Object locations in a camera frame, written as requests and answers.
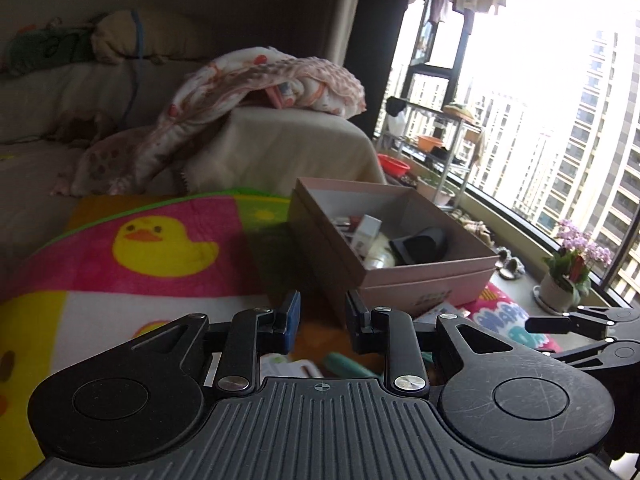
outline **green trim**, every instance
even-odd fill
[[[105,222],[110,222],[111,220],[115,220],[115,219],[118,219],[118,218],[123,218],[125,216],[133,215],[135,213],[141,213],[143,211],[149,211],[151,209],[156,209],[158,207],[163,207],[165,205],[176,204],[176,203],[180,203],[180,202],[187,202],[188,200],[193,200],[195,198],[203,198],[203,197],[206,197],[206,196],[255,196],[256,198],[285,198],[285,197],[282,197],[282,196],[272,195],[272,194],[269,194],[269,193],[266,193],[266,192],[263,192],[263,191],[259,191],[257,189],[251,189],[249,187],[235,187],[235,188],[227,189],[227,190],[224,190],[224,191],[213,191],[213,192],[209,192],[209,193],[199,193],[199,194],[195,194],[195,195],[179,196],[179,197],[176,197],[176,198],[171,198],[169,200],[163,200],[162,202],[155,202],[153,204],[143,205],[143,206],[140,206],[140,207],[129,209],[129,210],[123,211],[122,213],[117,213],[115,215],[105,216],[104,218],[100,218],[99,220],[96,220],[95,222],[89,222],[88,224],[85,224],[83,226],[77,227],[76,229],[71,229],[71,231],[67,231],[65,233],[62,233],[59,236],[56,236],[55,238],[53,238],[52,240],[50,240],[49,242],[44,244],[41,248],[39,248],[35,252],[37,253],[37,252],[43,250],[45,247],[49,247],[50,245],[52,245],[52,244],[54,244],[56,242],[59,242],[60,240],[63,240],[64,238],[67,238],[67,237],[69,237],[71,235],[79,233],[80,231],[84,231],[85,229],[89,229],[91,227],[95,227],[95,226],[103,224]]]

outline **blue strap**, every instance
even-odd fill
[[[122,118],[120,119],[119,130],[125,130],[127,124],[127,117],[133,108],[133,103],[136,101],[138,95],[138,89],[140,88],[140,76],[142,74],[142,59],[145,55],[145,31],[142,28],[142,22],[140,21],[140,15],[136,9],[131,9],[131,17],[136,24],[136,64],[133,69],[133,90],[131,92],[131,98],[124,110]]]

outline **metal rack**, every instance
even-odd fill
[[[460,198],[465,192],[466,184],[468,184],[468,180],[469,180],[469,176],[471,174],[472,168],[471,168],[470,161],[467,164],[454,164],[453,159],[460,147],[460,142],[462,142],[462,133],[466,132],[467,130],[471,130],[472,132],[481,134],[482,129],[479,128],[478,126],[474,126],[470,123],[467,123],[462,118],[451,116],[449,114],[444,113],[443,111],[433,110],[432,108],[428,108],[426,106],[412,103],[407,99],[402,99],[402,101],[406,103],[406,109],[409,110],[409,113],[406,118],[406,124],[404,125],[404,130],[402,131],[402,136],[396,137],[389,133],[386,133],[384,132],[385,128],[383,127],[382,128],[383,132],[380,133],[380,136],[378,137],[378,142],[376,143],[376,150],[379,152],[380,149],[382,149],[383,139],[387,137],[399,143],[399,146],[396,149],[396,151],[398,151],[398,153],[400,153],[401,155],[407,155],[411,160],[416,160],[417,162],[425,162],[426,160],[430,160],[432,162],[432,168],[427,168],[427,169],[433,169],[434,172],[440,173],[440,181],[438,183],[438,187],[436,188],[436,192],[434,195],[435,197],[437,197],[442,192],[445,181],[447,180],[450,171],[459,172],[463,174],[464,177],[462,179],[462,184],[460,186],[460,189],[458,190],[457,195],[454,197],[453,206],[440,207],[443,210],[452,210],[457,208],[458,205],[460,204]],[[431,155],[430,152],[425,152],[424,150],[421,150],[414,144],[413,139],[411,139],[410,137],[407,137],[406,131],[409,127],[409,124],[411,124],[411,121],[414,115],[417,113],[432,115],[443,121],[447,121],[450,124],[455,124],[455,132],[453,134],[453,138],[450,143],[450,148],[448,148],[449,154],[446,160],[442,160],[437,156]],[[442,167],[442,170],[439,170],[437,168],[437,165],[440,165]]]

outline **pink box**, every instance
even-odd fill
[[[433,264],[367,270],[340,231],[337,216],[369,214],[382,220],[388,238],[427,227],[444,229],[445,259]],[[356,288],[369,308],[385,305],[423,314],[444,300],[453,305],[478,298],[494,272],[497,255],[455,220],[411,188],[324,178],[299,178],[289,225],[338,316],[344,295]]]

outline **duck eye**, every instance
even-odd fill
[[[14,371],[15,352],[9,350],[0,357],[0,383],[5,383]]]

